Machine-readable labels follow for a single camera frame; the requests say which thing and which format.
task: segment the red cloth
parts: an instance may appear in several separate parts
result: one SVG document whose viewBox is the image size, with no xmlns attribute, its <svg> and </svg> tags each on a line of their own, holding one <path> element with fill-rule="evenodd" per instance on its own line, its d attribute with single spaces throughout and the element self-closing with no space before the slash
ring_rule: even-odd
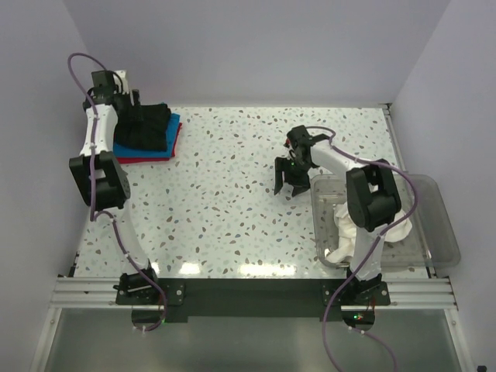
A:
<svg viewBox="0 0 496 372">
<path fill-rule="evenodd" d="M 176 156 L 177 138 L 179 137 L 179 132 L 181 131 L 182 126 L 183 126 L 183 123 L 180 122 L 179 126 L 177 128 L 176 139 L 174 141 L 174 147 L 172 148 L 171 157 L 118 157 L 117 161 L 120 164 L 134 164 L 134 163 L 148 163 L 148 162 L 170 160 L 171 158 Z"/>
</svg>

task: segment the crumpled white cloth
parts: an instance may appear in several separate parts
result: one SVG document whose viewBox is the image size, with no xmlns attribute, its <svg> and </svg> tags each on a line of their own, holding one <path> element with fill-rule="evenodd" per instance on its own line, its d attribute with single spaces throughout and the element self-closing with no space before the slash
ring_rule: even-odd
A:
<svg viewBox="0 0 496 372">
<path fill-rule="evenodd" d="M 395 221 L 398 221 L 405 215 L 401 210 L 396 213 Z M 334 207 L 334 223 L 338 226 L 339 230 L 339 245 L 337 250 L 333 250 L 325 258 L 331 262 L 338 264 L 344 261 L 347 257 L 353 257 L 355 253 L 355 242 L 357 237 L 357 226 L 351 220 L 348 213 L 348 203 L 338 204 Z M 412 223 L 410 219 L 395 226 L 386 233 L 385 241 L 389 243 L 396 243 L 403 240 L 408 236 L 412 230 Z"/>
</svg>

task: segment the gray floor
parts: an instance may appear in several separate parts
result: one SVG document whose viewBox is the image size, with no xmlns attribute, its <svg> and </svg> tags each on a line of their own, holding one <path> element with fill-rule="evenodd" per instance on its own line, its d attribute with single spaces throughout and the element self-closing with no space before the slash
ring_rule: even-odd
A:
<svg viewBox="0 0 496 372">
<path fill-rule="evenodd" d="M 389 371 L 373 340 L 329 323 L 329 343 L 346 371 Z M 457 372 L 442 311 L 382 311 L 373 333 L 395 351 L 400 371 Z M 50 371 L 332 371 L 317 319 L 192 318 L 142 337 L 129 310 L 65 310 Z"/>
</svg>

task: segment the robotic arm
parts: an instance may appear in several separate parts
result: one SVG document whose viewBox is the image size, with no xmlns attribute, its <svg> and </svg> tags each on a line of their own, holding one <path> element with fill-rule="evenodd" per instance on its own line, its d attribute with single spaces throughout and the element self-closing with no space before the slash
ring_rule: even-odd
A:
<svg viewBox="0 0 496 372">
<path fill-rule="evenodd" d="M 83 108 L 88 118 L 86 138 L 79 157 L 70 159 L 69 168 L 86 205 L 91 204 L 91 148 L 95 148 L 95 212 L 109 212 L 119 224 L 119 237 L 112 234 L 118 254 L 121 257 L 122 276 L 116 288 L 123 296 L 134 299 L 148 299 L 157 296 L 150 283 L 139 275 L 136 268 L 152 281 L 157 276 L 150 265 L 148 256 L 141 248 L 129 214 L 131 191 L 126 173 L 112 152 L 114 131 L 120 119 L 139 120 L 142 117 L 140 93 L 129 91 L 125 71 L 96 71 L 91 74 L 94 87 L 88 91 L 95 103 L 98 125 L 93 131 L 95 114 L 86 99 Z M 133 259 L 134 267 L 119 248 L 119 242 Z"/>
<path fill-rule="evenodd" d="M 275 160 L 275 194 L 282 189 L 284 182 L 293 186 L 293 196 L 307 191 L 310 188 L 310 168 L 324 167 L 346 182 L 350 217 L 358 227 L 355 254 L 348 270 L 350 275 L 365 259 L 380 231 L 391 224 L 401 210 L 401 200 L 391 170 L 359 164 L 343 156 L 329 145 L 327 135 L 312 136 L 304 126 L 294 127 L 288 133 L 285 146 L 289 149 L 289 156 Z M 381 239 L 373 254 L 356 273 L 359 292 L 368 291 L 381 283 L 383 247 L 384 240 Z"/>
</svg>

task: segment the blue folded cloth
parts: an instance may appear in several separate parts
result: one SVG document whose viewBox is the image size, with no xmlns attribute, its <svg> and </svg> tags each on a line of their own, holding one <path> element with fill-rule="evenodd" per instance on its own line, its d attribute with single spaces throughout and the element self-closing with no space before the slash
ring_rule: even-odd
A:
<svg viewBox="0 0 496 372">
<path fill-rule="evenodd" d="M 114 143 L 114 155 L 115 157 L 163 157 L 170 158 L 172 152 L 174 151 L 174 143 L 176 142 L 176 136 L 179 129 L 179 115 L 171 114 L 169 124 L 167 125 L 167 130 L 165 132 L 164 141 L 167 141 L 166 151 L 147 151 L 147 150 L 135 150 L 128 147 L 121 146 Z"/>
</svg>

